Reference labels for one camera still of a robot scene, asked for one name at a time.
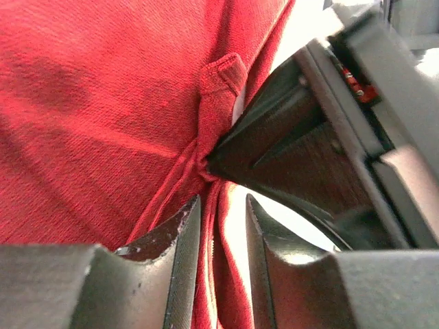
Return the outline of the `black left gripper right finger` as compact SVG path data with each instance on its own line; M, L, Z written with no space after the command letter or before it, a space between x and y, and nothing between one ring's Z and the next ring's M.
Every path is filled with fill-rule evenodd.
M246 232L256 328L437 328L438 253L327 252L251 195Z

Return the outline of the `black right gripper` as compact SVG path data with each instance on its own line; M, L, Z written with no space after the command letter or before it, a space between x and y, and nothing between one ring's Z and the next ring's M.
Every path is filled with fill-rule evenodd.
M338 1L322 20L220 138L208 170L293 210L344 213L319 216L342 249L436 249L438 91L378 3Z

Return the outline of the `red cloth napkin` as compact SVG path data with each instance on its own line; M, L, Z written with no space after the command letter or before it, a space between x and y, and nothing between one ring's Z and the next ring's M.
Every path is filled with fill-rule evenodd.
M206 156L293 1L2 1L1 242L114 250L202 200L194 328L252 328L245 234Z

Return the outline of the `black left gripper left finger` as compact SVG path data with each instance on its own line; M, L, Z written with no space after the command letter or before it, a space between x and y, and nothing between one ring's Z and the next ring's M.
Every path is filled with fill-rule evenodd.
M201 201L132 243L2 245L2 328L189 328Z

